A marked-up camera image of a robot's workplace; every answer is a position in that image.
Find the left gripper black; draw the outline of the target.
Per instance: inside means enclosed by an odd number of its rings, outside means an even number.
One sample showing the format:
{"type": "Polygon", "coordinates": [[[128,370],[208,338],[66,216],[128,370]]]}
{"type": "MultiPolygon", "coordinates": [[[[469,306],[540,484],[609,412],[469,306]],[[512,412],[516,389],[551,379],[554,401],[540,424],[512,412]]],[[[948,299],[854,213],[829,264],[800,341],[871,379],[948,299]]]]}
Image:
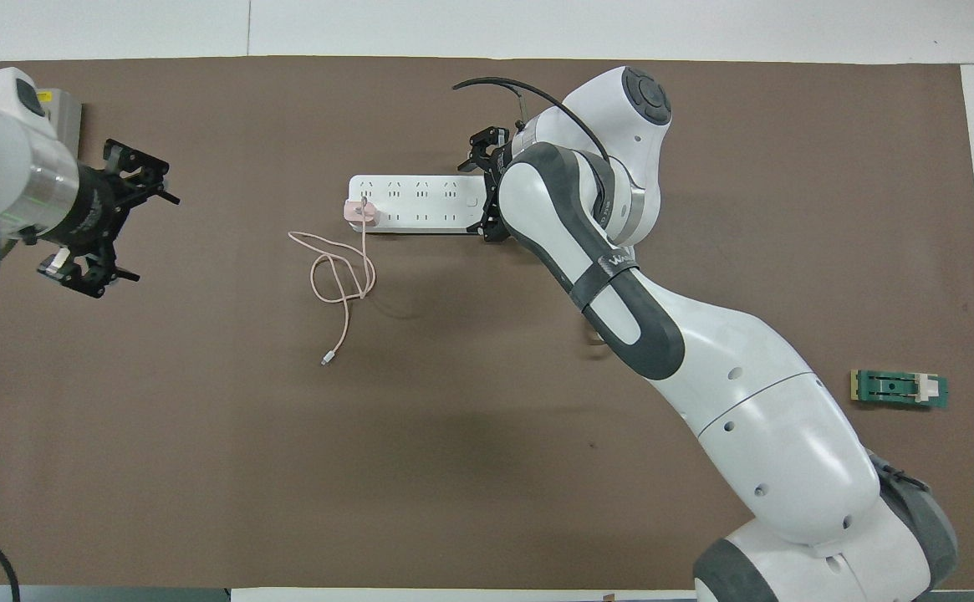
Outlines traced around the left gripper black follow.
{"type": "Polygon", "coordinates": [[[119,279],[138,282],[139,274],[116,264],[116,207],[137,207],[158,196],[180,205],[168,191],[169,164],[117,140],[106,140],[105,166],[78,166],[73,206],[59,222],[59,250],[37,272],[91,298],[104,297],[119,279]]]}

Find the white power strip with cord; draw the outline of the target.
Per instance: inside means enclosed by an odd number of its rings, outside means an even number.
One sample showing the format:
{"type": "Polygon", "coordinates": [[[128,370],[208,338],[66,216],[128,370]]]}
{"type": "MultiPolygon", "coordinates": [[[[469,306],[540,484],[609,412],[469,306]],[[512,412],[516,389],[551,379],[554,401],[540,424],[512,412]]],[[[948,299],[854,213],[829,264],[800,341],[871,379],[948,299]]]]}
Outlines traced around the white power strip with cord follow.
{"type": "Polygon", "coordinates": [[[514,227],[505,242],[465,232],[482,217],[482,176],[353,176],[343,203],[360,198],[375,204],[377,225],[348,222],[350,227],[366,237],[403,236],[410,258],[402,277],[422,297],[434,296],[438,309],[453,304],[445,314],[463,334],[478,317],[487,319],[489,329],[522,336],[536,333],[540,320],[551,324],[574,314],[590,345],[608,346],[591,323],[589,306],[570,296],[572,282],[594,259],[564,218],[589,229],[592,243],[608,244],[604,230],[589,220],[579,199],[555,203],[536,169],[520,166],[499,187],[503,224],[514,227]]]}

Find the grey push-button switch box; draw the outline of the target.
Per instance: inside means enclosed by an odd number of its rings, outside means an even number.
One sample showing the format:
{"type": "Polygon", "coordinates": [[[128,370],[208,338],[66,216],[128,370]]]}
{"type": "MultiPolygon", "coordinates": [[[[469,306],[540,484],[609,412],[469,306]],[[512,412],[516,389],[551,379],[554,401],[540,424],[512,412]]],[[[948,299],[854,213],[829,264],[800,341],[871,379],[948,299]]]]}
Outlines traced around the grey push-button switch box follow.
{"type": "Polygon", "coordinates": [[[74,159],[78,159],[83,111],[80,100],[66,90],[54,88],[39,89],[37,98],[56,138],[69,149],[74,159]]]}

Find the brown table mat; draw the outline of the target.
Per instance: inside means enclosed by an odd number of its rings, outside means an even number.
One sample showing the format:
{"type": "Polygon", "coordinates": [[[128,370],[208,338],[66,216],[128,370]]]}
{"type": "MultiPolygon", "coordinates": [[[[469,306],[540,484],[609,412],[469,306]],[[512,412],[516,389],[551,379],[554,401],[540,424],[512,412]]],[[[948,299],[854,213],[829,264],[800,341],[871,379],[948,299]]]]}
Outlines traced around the brown table mat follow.
{"type": "MultiPolygon", "coordinates": [[[[610,61],[21,62],[171,165],[88,298],[0,271],[0,546],[28,584],[686,589],[750,511],[577,316],[463,334],[372,237],[338,306],[289,230],[352,240],[356,174],[448,174],[510,125],[503,76],[563,98],[610,61]]],[[[974,589],[974,190],[956,66],[637,62],[674,111],[647,277],[764,319],[869,449],[931,485],[974,589]],[[851,370],[945,377],[946,408],[850,399],[851,370]]]]}

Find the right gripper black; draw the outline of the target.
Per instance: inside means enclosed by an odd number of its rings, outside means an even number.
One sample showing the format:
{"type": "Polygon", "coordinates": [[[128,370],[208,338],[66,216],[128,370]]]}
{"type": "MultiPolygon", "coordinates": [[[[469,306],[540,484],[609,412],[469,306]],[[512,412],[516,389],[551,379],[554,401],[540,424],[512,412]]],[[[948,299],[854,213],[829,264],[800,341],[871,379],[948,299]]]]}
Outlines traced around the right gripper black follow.
{"type": "Polygon", "coordinates": [[[484,178],[486,201],[479,221],[467,226],[468,235],[479,235],[487,242],[502,242],[508,237],[499,206],[498,185],[494,178],[502,178],[512,161],[511,131],[507,127],[490,126],[470,137],[471,149],[457,171],[467,174],[482,169],[491,178],[484,178]]]}

